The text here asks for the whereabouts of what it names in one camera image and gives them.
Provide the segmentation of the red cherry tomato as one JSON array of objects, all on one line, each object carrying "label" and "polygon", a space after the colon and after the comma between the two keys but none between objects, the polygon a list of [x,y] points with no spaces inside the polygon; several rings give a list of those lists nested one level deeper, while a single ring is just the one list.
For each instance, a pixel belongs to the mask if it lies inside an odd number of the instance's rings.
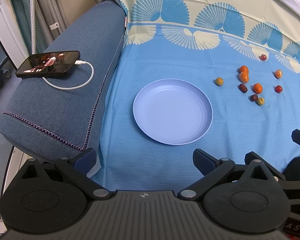
[{"label": "red cherry tomato", "polygon": [[277,93],[281,93],[281,92],[283,91],[283,88],[282,88],[280,85],[277,85],[277,86],[275,87],[275,91],[276,91]]},{"label": "red cherry tomato", "polygon": [[262,61],[266,61],[266,60],[267,60],[266,54],[261,54],[260,59],[261,59]]}]

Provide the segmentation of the yellow-green longan fruit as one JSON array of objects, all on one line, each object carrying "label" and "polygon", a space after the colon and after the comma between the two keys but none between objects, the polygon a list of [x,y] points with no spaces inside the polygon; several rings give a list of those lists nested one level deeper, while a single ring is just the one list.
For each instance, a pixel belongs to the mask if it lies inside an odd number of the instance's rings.
[{"label": "yellow-green longan fruit", "polygon": [[262,106],[262,105],[264,104],[264,102],[265,102],[265,99],[262,98],[262,97],[258,98],[257,101],[256,101],[256,103],[257,103],[259,106]]}]

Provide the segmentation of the dark purple jujube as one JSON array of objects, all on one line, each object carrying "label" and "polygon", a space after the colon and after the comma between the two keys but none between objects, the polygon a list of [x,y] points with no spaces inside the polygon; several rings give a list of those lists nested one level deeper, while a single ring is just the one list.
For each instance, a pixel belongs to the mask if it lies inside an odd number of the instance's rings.
[{"label": "dark purple jujube", "polygon": [[256,102],[258,100],[258,95],[257,94],[253,94],[250,96],[250,101],[251,102]]}]

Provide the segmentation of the orange tangerine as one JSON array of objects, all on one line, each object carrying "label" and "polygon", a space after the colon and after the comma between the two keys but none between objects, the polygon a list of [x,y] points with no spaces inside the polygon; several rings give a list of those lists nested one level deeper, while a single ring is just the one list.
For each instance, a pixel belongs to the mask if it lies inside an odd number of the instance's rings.
[{"label": "orange tangerine", "polygon": [[247,66],[243,65],[239,68],[239,72],[240,73],[245,72],[245,73],[249,74],[249,69]]},{"label": "orange tangerine", "polygon": [[255,94],[261,94],[262,91],[263,91],[262,85],[260,83],[255,83],[253,85],[253,91],[254,91]]},{"label": "orange tangerine", "polygon": [[241,83],[248,83],[249,82],[249,74],[247,72],[240,72],[239,80]]}]

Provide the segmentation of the dark red jujube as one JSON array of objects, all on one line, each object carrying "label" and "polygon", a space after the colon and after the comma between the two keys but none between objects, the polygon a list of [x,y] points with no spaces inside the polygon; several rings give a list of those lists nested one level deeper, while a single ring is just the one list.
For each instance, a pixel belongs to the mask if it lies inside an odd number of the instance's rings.
[{"label": "dark red jujube", "polygon": [[246,93],[246,92],[248,91],[248,88],[247,88],[246,85],[243,84],[243,83],[240,83],[238,87],[239,87],[239,90],[240,90],[242,93]]}]

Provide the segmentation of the orange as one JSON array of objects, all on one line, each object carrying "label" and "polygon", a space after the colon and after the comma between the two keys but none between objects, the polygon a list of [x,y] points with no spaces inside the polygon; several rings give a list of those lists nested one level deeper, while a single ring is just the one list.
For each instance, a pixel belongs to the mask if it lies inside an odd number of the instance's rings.
[{"label": "orange", "polygon": [[277,69],[277,70],[275,70],[274,75],[277,79],[281,79],[281,77],[283,76],[283,72],[282,72],[282,70]]}]

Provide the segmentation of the green-brown longan fruit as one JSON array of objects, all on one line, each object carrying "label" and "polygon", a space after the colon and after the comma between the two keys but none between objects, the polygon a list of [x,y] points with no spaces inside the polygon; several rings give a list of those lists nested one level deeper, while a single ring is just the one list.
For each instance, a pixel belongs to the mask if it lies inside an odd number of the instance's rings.
[{"label": "green-brown longan fruit", "polygon": [[215,84],[218,86],[222,86],[224,84],[224,80],[221,77],[215,79]]}]

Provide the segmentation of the lavender round plate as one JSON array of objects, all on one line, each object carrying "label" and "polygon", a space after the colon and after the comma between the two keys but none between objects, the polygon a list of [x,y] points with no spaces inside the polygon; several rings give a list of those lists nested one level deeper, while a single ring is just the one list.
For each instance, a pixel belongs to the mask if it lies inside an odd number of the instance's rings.
[{"label": "lavender round plate", "polygon": [[147,84],[136,95],[133,116],[151,139],[180,146],[202,138],[213,122],[209,98],[197,86],[179,79]]}]

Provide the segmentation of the blue fan-pattern cloth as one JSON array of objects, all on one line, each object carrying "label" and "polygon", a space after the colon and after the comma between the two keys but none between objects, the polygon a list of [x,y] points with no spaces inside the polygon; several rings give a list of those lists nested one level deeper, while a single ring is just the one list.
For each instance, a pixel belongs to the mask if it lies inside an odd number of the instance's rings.
[{"label": "blue fan-pattern cloth", "polygon": [[125,46],[106,99],[110,190],[180,190],[201,148],[282,171],[300,157],[300,0],[120,0]]}]

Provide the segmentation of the black smartphone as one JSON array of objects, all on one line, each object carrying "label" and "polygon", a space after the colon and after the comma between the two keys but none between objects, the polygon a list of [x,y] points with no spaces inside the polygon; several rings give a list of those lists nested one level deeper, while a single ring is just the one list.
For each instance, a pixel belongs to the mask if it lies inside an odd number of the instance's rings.
[{"label": "black smartphone", "polygon": [[76,50],[32,54],[22,62],[15,75],[19,78],[66,76],[79,57],[80,52]]}]

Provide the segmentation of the grey curtain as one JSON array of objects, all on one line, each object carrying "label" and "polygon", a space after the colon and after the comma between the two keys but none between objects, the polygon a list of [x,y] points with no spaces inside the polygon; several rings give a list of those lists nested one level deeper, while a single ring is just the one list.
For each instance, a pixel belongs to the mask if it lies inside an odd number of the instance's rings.
[{"label": "grey curtain", "polygon": [[35,0],[36,16],[47,44],[68,27],[61,0]]}]

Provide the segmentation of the white braided pole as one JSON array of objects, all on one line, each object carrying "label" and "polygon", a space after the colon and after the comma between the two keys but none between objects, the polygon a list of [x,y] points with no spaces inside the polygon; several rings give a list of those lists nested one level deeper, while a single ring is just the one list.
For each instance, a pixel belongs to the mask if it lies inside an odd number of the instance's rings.
[{"label": "white braided pole", "polygon": [[30,28],[31,28],[31,54],[36,53],[36,11],[35,0],[29,0],[30,7]]}]

